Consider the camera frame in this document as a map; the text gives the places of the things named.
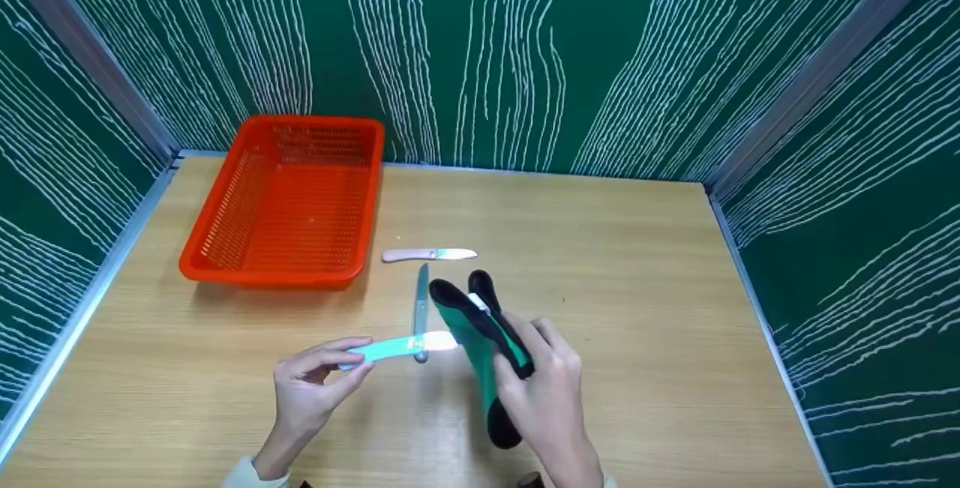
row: light blue knife handle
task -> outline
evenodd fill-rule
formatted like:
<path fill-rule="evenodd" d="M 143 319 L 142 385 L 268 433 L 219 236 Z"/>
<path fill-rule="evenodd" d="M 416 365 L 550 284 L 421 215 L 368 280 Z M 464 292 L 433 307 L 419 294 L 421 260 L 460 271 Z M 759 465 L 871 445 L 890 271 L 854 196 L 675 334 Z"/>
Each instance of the light blue knife handle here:
<path fill-rule="evenodd" d="M 349 352 L 358 352 L 364 355 L 364 362 L 383 361 L 385 358 L 394 358 L 395 356 L 414 355 L 423 351 L 423 336 L 391 338 L 382 342 L 373 342 L 373 344 L 360 346 L 347 350 Z M 340 364 L 337 366 L 341 370 L 352 370 L 356 364 Z"/>

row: pink handled knife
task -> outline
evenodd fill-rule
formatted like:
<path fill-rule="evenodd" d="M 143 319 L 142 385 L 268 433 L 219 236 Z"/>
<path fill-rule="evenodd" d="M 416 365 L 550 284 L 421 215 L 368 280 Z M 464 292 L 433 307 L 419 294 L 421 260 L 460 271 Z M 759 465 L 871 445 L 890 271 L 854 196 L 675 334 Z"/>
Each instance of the pink handled knife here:
<path fill-rule="evenodd" d="M 385 250 L 383 262 L 403 262 L 406 259 L 427 259 L 430 262 L 450 259 L 476 258 L 477 252 L 466 248 L 412 248 L 402 250 Z"/>

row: table surface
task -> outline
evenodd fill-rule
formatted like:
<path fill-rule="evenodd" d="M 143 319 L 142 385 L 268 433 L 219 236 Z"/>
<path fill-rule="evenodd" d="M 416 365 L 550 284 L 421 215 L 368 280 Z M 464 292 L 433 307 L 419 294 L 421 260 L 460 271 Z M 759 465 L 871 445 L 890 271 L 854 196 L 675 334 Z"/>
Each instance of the table surface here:
<path fill-rule="evenodd" d="M 370 263 L 340 293 L 189 282 L 177 262 L 222 160 L 182 164 L 18 448 L 6 487 L 217 486 L 274 415 L 278 359 L 408 334 L 419 263 L 490 272 L 505 310 L 548 316 L 583 358 L 586 423 L 621 486 L 823 486 L 699 184 L 388 166 Z M 431 314 L 430 328 L 442 328 Z M 385 361 L 294 467 L 315 486 L 513 486 L 462 351 Z"/>

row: finger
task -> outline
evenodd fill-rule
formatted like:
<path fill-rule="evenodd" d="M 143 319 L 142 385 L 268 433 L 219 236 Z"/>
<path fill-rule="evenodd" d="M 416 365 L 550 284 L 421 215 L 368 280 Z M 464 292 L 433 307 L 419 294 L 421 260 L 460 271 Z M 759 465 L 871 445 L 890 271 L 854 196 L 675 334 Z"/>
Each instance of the finger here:
<path fill-rule="evenodd" d="M 519 386 L 524 384 L 514 372 L 510 361 L 507 361 L 501 352 L 493 354 L 493 378 L 496 381 L 496 393 L 501 402 L 504 400 L 510 402 L 511 396 L 514 396 Z"/>
<path fill-rule="evenodd" d="M 291 358 L 285 359 L 285 364 L 301 364 L 298 362 L 298 359 L 309 358 L 310 356 L 316 355 L 317 352 L 323 350 L 335 350 L 335 351 L 345 351 L 350 348 L 359 348 L 361 346 L 366 346 L 370 344 L 371 341 L 374 341 L 373 337 L 347 337 L 347 338 L 338 338 L 336 340 L 330 340 L 329 342 L 323 342 L 323 344 L 316 344 L 312 348 L 307 348 L 298 354 L 292 355 Z"/>
<path fill-rule="evenodd" d="M 333 402 L 333 406 L 339 406 L 343 400 L 346 400 L 349 395 L 360 388 L 360 384 L 363 383 L 364 379 L 367 378 L 367 374 L 370 374 L 373 368 L 373 362 L 364 362 L 360 366 L 347 372 L 343 378 L 337 379 L 336 382 L 332 382 L 330 385 L 326 385 L 327 393 Z"/>
<path fill-rule="evenodd" d="M 507 323 L 514 328 L 514 331 L 517 331 L 517 336 L 520 337 L 520 341 L 527 347 L 530 356 L 534 358 L 534 365 L 548 361 L 550 355 L 553 354 L 553 350 L 550 348 L 550 344 L 547 344 L 546 340 L 543 339 L 539 331 L 537 331 L 537 328 L 534 328 L 534 325 L 525 322 L 514 314 L 503 313 L 503 315 L 507 318 Z"/>
<path fill-rule="evenodd" d="M 294 376 L 300 376 L 308 372 L 316 371 L 316 369 L 323 366 L 359 364 L 363 362 L 363 358 L 363 354 L 356 354 L 356 352 L 312 350 L 302 352 L 294 358 L 287 359 L 283 364 L 288 373 Z"/>
<path fill-rule="evenodd" d="M 563 335 L 560 334 L 560 331 L 557 331 L 557 328 L 554 327 L 553 322 L 545 317 L 538 317 L 535 320 L 530 322 L 531 325 L 534 325 L 534 328 L 541 334 L 543 340 L 547 344 L 550 344 L 550 347 L 553 348 L 553 351 L 558 352 L 562 356 L 575 355 L 576 352 L 573 351 L 573 348 L 570 347 L 570 344 L 566 342 L 566 339 L 563 338 Z"/>

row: knife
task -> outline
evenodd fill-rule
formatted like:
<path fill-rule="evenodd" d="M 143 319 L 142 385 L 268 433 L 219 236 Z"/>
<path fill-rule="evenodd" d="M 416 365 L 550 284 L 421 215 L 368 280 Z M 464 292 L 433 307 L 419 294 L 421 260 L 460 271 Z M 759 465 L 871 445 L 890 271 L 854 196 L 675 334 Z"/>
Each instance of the knife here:
<path fill-rule="evenodd" d="M 466 248 L 412 248 L 402 250 L 386 250 L 383 252 L 383 262 L 403 262 L 405 259 L 468 259 L 476 258 L 477 252 Z"/>
<path fill-rule="evenodd" d="M 430 331 L 424 334 L 414 334 L 412 337 L 391 338 L 381 342 L 373 342 L 359 348 L 347 351 L 358 352 L 364 355 L 364 362 L 383 361 L 395 356 L 417 355 L 419 352 L 439 352 L 459 347 L 456 338 L 449 331 Z M 341 370 L 352 370 L 355 364 L 339 364 Z"/>
<path fill-rule="evenodd" d="M 428 316 L 428 304 L 426 304 L 426 286 L 430 282 L 430 272 L 426 263 L 421 265 L 421 270 L 417 275 L 417 297 L 414 299 L 414 325 L 413 334 L 424 334 L 426 332 L 426 316 Z M 414 355 L 417 362 L 424 363 L 428 359 L 427 352 L 419 352 Z"/>

